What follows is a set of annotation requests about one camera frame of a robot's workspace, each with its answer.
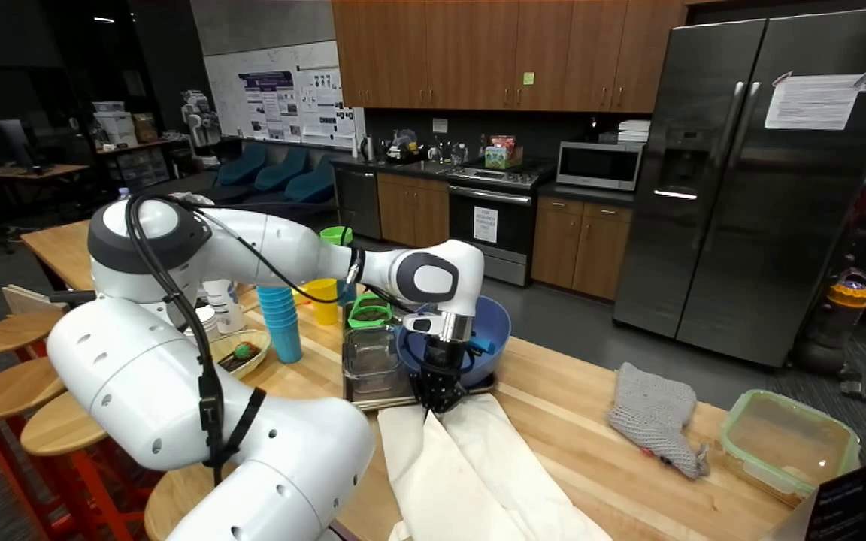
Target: green lid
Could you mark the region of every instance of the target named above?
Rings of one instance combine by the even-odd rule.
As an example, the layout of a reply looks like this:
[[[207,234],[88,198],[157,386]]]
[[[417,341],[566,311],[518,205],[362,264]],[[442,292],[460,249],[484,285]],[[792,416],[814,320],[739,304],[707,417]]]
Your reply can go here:
[[[318,237],[329,240],[329,243],[346,246],[351,240],[351,228],[332,225],[332,228],[323,228]]]

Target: gray cloth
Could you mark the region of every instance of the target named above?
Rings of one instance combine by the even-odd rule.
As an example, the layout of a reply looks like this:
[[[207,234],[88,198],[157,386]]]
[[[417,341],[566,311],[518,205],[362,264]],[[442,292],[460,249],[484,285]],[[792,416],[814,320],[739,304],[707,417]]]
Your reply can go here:
[[[688,386],[624,363],[609,425],[686,477],[704,477],[707,457],[704,451],[693,451],[683,436],[694,405],[699,394]]]

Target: microwave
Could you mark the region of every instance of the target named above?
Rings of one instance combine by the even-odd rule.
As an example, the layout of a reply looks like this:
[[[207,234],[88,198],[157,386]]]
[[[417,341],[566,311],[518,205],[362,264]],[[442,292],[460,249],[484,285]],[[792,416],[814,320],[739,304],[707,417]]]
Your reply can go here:
[[[563,140],[556,183],[582,189],[635,193],[644,144]]]

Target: wooden cabinet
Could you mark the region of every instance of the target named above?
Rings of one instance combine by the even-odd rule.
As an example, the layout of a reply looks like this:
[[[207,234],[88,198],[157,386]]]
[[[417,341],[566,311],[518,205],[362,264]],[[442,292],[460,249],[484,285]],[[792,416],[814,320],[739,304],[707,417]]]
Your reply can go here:
[[[686,0],[333,0],[364,109],[651,112]]]
[[[438,181],[378,174],[378,228],[386,240],[431,246],[451,237],[451,189]]]
[[[615,301],[628,225],[628,208],[545,195],[534,281]]]

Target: bowl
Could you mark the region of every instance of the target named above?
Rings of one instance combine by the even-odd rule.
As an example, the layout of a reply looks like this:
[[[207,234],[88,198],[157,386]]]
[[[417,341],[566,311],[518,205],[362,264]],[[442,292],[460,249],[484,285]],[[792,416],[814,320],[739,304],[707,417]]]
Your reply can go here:
[[[800,498],[860,465],[860,439],[847,425],[769,392],[739,394],[721,447],[752,477]]]
[[[493,299],[480,299],[469,344],[480,346],[481,355],[468,355],[468,374],[460,380],[468,387],[481,386],[497,369],[497,361],[509,336],[513,336],[513,316],[505,313],[505,308],[497,304]],[[399,366],[410,375],[416,375],[420,369],[420,359],[428,355],[428,336],[396,328],[391,350]]]

